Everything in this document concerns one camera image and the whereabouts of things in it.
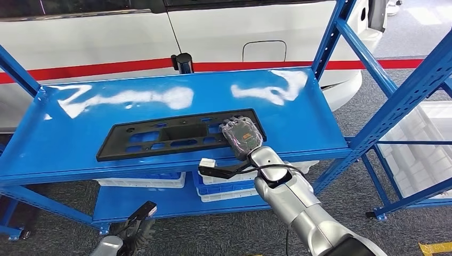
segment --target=white plastic crate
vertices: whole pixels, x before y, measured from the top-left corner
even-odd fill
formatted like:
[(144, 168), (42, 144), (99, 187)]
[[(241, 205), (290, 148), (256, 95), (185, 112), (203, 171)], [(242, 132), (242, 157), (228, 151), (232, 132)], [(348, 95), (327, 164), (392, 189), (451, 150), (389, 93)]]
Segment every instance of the white plastic crate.
[[(452, 101), (422, 102), (381, 140), (452, 140)], [(452, 177), (449, 145), (379, 144), (378, 147), (403, 197)], [(452, 198), (452, 190), (433, 198)]]
[[(215, 166), (215, 160), (203, 158), (201, 161), (212, 161), (212, 166)], [(307, 162), (296, 162), (291, 163), (294, 167), (299, 168), (303, 173), (308, 173), (309, 168), (315, 164), (319, 163), (319, 161), (307, 161)], [(202, 175), (199, 171), (198, 174), (203, 177), (203, 183), (206, 185), (211, 184), (221, 184), (221, 183), (228, 183), (228, 182), (237, 182), (237, 181), (244, 181), (244, 180), (254, 180), (257, 176), (257, 171), (250, 172), (250, 173), (244, 173), (244, 174), (238, 174), (230, 179), (222, 179), (222, 178), (216, 178), (216, 177), (210, 177)]]
[(181, 172), (179, 179), (129, 179), (107, 178), (96, 180), (101, 186), (113, 187), (142, 187), (142, 188), (183, 188), (185, 172)]
[(201, 195), (199, 193), (199, 189), (196, 189), (196, 192), (198, 193), (199, 197), (201, 197), (201, 201), (203, 201), (205, 203), (212, 202), (212, 201), (219, 201), (219, 200), (226, 200), (226, 199), (233, 199), (233, 198), (257, 195), (257, 191), (255, 188), (242, 189), (242, 190), (236, 190), (236, 191), (230, 191), (230, 192), (224, 192), (224, 193), (209, 194), (209, 195)]

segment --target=black plastic panel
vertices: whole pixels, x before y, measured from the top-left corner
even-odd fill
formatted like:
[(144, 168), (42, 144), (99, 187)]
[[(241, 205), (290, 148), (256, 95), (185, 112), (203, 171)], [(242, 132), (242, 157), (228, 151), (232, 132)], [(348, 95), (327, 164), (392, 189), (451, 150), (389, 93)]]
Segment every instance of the black plastic panel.
[(218, 126), (232, 116), (246, 116), (267, 140), (253, 109), (115, 124), (96, 158), (99, 162), (228, 147)]
[(325, 256), (376, 256), (361, 241), (349, 237), (328, 251)]

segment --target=shelf top surface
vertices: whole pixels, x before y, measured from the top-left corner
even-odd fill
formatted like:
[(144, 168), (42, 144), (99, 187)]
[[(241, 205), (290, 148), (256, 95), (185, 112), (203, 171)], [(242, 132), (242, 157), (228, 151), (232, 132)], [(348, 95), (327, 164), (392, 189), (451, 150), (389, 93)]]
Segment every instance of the shelf top surface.
[(310, 68), (44, 85), (0, 157), (0, 180), (25, 184), (78, 172), (87, 174), (80, 179), (107, 178), (97, 174), (233, 159), (230, 148), (107, 162), (95, 156), (114, 124), (247, 108), (267, 134), (265, 145), (281, 157), (348, 148)]

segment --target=black cable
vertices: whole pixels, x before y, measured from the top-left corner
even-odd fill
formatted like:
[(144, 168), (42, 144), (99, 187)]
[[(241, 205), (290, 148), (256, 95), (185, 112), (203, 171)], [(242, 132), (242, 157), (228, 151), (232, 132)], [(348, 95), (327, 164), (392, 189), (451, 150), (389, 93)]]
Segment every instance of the black cable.
[(254, 171), (257, 171), (257, 170), (261, 170), (261, 169), (264, 169), (264, 168), (270, 168), (270, 167), (285, 167), (285, 168), (289, 168), (289, 169), (295, 170), (295, 171), (299, 172), (301, 175), (304, 175), (303, 172), (300, 169), (298, 169), (297, 167), (288, 165), (288, 164), (267, 164), (267, 165), (262, 165), (262, 166), (259, 166), (259, 167), (251, 168), (249, 170), (243, 170), (243, 171), (235, 172), (235, 174), (244, 174), (244, 173), (254, 172)]
[(121, 233), (122, 233), (123, 231), (125, 231), (127, 228), (131, 227), (135, 222), (136, 222), (136, 219), (131, 220), (127, 226), (125, 226), (124, 228), (122, 228), (121, 230), (119, 230), (118, 232), (116, 232), (116, 233), (113, 234), (113, 235), (114, 235), (114, 236), (117, 236), (117, 235), (121, 234)]
[(286, 231), (286, 256), (289, 256), (289, 229)]

